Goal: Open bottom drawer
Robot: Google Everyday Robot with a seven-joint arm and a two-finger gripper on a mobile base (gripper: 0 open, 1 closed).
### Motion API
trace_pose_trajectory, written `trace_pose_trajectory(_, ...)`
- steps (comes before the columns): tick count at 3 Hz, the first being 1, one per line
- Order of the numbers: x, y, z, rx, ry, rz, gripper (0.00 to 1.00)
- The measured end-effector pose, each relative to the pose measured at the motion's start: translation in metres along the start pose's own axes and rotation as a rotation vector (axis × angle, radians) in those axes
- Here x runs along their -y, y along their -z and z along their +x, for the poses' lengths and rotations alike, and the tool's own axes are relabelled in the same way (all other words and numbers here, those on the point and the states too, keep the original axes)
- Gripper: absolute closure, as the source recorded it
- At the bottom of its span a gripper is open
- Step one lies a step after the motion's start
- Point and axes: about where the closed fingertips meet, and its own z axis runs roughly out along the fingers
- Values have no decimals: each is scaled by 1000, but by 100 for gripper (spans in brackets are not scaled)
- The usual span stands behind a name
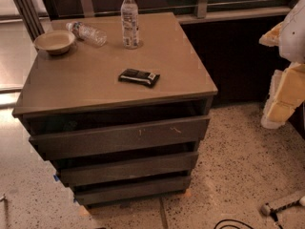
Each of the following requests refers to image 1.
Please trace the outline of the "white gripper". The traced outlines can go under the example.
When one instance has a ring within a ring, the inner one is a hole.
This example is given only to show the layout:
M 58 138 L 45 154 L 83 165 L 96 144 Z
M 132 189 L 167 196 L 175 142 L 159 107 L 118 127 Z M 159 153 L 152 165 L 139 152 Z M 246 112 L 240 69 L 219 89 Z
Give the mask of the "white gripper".
M 267 47 L 277 47 L 279 54 L 291 63 L 284 71 L 275 70 L 269 98 L 263 109 L 261 125 L 277 129 L 305 101 L 305 0 L 299 0 L 282 22 L 259 38 Z

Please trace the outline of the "grey robot base leg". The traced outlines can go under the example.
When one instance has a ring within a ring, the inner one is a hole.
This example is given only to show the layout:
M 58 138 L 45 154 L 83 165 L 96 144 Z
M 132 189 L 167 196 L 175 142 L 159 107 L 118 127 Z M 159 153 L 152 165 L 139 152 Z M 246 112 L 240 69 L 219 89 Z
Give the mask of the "grey robot base leg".
M 260 211 L 264 216 L 269 216 L 296 205 L 305 206 L 305 190 L 299 190 L 283 198 L 266 202 L 261 206 Z

